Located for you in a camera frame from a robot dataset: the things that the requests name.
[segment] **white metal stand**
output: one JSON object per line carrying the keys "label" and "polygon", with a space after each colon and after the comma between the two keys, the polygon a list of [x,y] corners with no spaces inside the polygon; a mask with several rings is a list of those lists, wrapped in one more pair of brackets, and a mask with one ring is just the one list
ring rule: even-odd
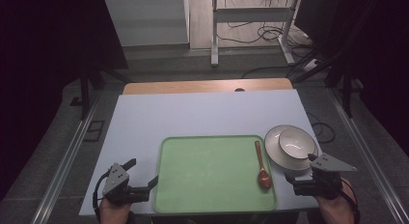
{"label": "white metal stand", "polygon": [[279,44],[286,62],[294,64],[286,39],[295,14],[298,0],[293,0],[289,8],[225,8],[217,9],[217,0],[213,0],[213,27],[211,37],[211,65],[217,67],[219,60],[217,24],[227,22],[285,22],[283,34],[279,36]]}

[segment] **wooden spoon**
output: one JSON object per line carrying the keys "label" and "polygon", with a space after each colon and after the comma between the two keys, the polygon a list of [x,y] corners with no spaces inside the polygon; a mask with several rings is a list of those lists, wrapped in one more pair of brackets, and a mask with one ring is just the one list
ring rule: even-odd
{"label": "wooden spoon", "polygon": [[262,163],[262,156],[261,156],[261,149],[259,146],[259,141],[255,142],[257,157],[259,158],[259,185],[264,189],[270,189],[273,182],[271,181],[270,175],[268,175],[267,171],[264,169],[264,165]]}

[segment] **white wall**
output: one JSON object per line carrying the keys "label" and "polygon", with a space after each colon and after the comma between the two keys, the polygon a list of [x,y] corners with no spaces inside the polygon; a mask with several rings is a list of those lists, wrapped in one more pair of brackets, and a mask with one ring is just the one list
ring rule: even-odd
{"label": "white wall", "polygon": [[183,0],[105,1],[122,46],[188,43]]}

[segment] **hand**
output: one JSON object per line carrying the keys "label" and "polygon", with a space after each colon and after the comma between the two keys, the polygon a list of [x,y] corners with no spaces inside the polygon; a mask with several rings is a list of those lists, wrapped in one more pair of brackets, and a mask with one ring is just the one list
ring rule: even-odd
{"label": "hand", "polygon": [[101,224],[124,224],[126,223],[131,204],[117,207],[108,199],[102,199],[99,205]]}
{"label": "hand", "polygon": [[[355,203],[354,195],[351,188],[342,182],[342,191],[348,195]],[[319,209],[321,211],[322,217],[328,224],[353,224],[354,223],[354,214],[352,212],[349,203],[338,196],[334,200],[327,200],[323,197],[315,197],[318,202]]]}

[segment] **white bowl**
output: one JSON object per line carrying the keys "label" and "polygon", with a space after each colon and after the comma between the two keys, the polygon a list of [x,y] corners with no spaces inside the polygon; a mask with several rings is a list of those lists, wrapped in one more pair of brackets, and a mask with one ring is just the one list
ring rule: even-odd
{"label": "white bowl", "polygon": [[318,154],[311,135],[296,126],[275,126],[267,132],[264,142],[270,158],[289,170],[310,168],[308,154]]}

